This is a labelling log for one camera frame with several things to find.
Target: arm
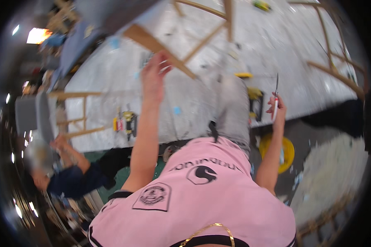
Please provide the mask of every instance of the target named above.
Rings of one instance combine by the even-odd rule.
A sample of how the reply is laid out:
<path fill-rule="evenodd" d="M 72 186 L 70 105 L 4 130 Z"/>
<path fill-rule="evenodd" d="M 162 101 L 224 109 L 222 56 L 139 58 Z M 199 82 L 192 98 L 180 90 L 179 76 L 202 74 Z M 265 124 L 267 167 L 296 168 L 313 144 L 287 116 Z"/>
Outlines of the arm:
<path fill-rule="evenodd" d="M 280 96 L 278 96 L 278 98 L 278 112 L 275 122 L 272 126 L 273 133 L 271 143 L 257 170 L 256 175 L 256 183 L 258 186 L 266 188 L 272 193 L 272 195 L 275 195 L 275 185 L 278 179 L 279 156 L 282 148 L 284 122 L 286 116 L 286 106 L 283 104 L 282 98 Z M 275 105 L 273 97 L 271 97 L 268 104 L 271 105 L 271 108 L 267 111 L 267 113 L 273 114 L 273 106 Z"/>
<path fill-rule="evenodd" d="M 62 160 L 63 160 L 63 166 L 65 168 L 70 167 L 70 166 L 73 165 L 73 162 L 70 159 L 69 155 L 63 149 L 59 149 L 59 156 L 62 158 Z"/>
<path fill-rule="evenodd" d="M 68 154 L 73 156 L 77 161 L 77 166 L 81 169 L 83 174 L 85 174 L 88 171 L 90 167 L 90 162 L 84 157 L 84 155 L 75 151 L 73 147 L 67 143 L 66 139 L 61 134 L 59 134 L 58 137 L 56 137 L 55 141 L 51 142 L 50 144 L 53 147 L 63 149 Z"/>
<path fill-rule="evenodd" d="M 121 188 L 123 190 L 135 192 L 153 180 L 158 159 L 158 118 L 163 99 L 163 77 L 171 70 L 171 64 L 164 62 L 167 59 L 166 53 L 161 51 L 151 58 L 142 71 L 142 112 L 138 137 L 130 158 L 130 174 Z"/>

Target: hand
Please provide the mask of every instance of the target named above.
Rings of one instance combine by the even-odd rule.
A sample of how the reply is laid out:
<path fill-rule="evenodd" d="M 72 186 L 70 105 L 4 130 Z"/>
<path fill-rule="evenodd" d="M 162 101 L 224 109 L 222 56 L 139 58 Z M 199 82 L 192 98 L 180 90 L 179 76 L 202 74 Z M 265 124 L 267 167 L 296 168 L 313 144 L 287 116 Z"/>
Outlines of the hand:
<path fill-rule="evenodd" d="M 54 141 L 51 141 L 49 144 L 51 145 L 51 147 L 55 149 L 62 150 L 64 146 L 67 144 L 67 141 L 66 141 L 66 138 L 62 134 L 59 134 L 56 137 L 56 139 Z"/>
<path fill-rule="evenodd" d="M 271 108 L 269 108 L 266 113 L 273 114 L 273 107 L 275 106 L 275 98 L 270 97 L 268 105 L 271 105 Z M 276 114 L 275 121 L 273 123 L 272 129 L 274 132 L 276 131 L 284 131 L 284 122 L 286 121 L 286 111 L 287 107 L 284 105 L 282 97 L 278 94 L 278 112 Z"/>
<path fill-rule="evenodd" d="M 144 102 L 157 103 L 158 105 L 162 102 L 164 94 L 163 77 L 172 70 L 172 64 L 168 59 L 169 55 L 162 50 L 155 54 L 144 67 L 141 74 Z"/>

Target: gray pants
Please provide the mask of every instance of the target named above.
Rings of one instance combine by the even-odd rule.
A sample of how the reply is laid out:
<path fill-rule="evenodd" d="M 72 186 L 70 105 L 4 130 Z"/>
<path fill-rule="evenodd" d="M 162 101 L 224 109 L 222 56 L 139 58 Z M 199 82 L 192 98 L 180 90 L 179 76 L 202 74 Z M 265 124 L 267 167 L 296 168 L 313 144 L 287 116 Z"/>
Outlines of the gray pants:
<path fill-rule="evenodd" d="M 219 136 L 223 136 L 237 144 L 249 157 L 250 103 L 247 87 L 239 77 L 234 75 L 223 76 L 218 94 L 216 130 Z"/>

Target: person in navy shirt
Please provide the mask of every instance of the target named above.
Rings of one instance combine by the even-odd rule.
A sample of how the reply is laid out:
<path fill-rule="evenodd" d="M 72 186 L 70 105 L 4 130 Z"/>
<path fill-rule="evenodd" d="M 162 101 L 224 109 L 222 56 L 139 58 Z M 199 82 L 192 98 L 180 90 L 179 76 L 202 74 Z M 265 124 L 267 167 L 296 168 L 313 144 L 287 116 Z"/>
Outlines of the person in navy shirt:
<path fill-rule="evenodd" d="M 57 196 L 63 194 L 66 198 L 80 198 L 102 186 L 106 189 L 112 188 L 117 172 L 129 166 L 132 152 L 131 148 L 115 148 L 106 152 L 96 162 L 89 162 L 84 155 L 75 151 L 61 134 L 50 145 L 59 151 L 67 168 L 50 178 L 42 169 L 35 168 L 31 171 L 31 176 L 38 190 Z M 74 157 L 76 165 L 72 164 L 69 155 Z"/>

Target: pink shirt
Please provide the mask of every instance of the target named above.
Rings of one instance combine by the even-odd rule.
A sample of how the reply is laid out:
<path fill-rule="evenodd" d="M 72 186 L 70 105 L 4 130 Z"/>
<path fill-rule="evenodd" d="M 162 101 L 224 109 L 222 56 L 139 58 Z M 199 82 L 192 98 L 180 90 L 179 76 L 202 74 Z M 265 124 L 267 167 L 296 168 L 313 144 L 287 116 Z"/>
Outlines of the pink shirt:
<path fill-rule="evenodd" d="M 93 246 L 179 246 L 213 223 L 229 228 L 235 246 L 292 246 L 293 211 L 251 178 L 250 163 L 233 142 L 194 139 L 174 153 L 161 175 L 126 198 L 111 199 L 92 221 Z M 229 243 L 212 226 L 198 244 Z M 193 246 L 190 241 L 187 247 Z"/>

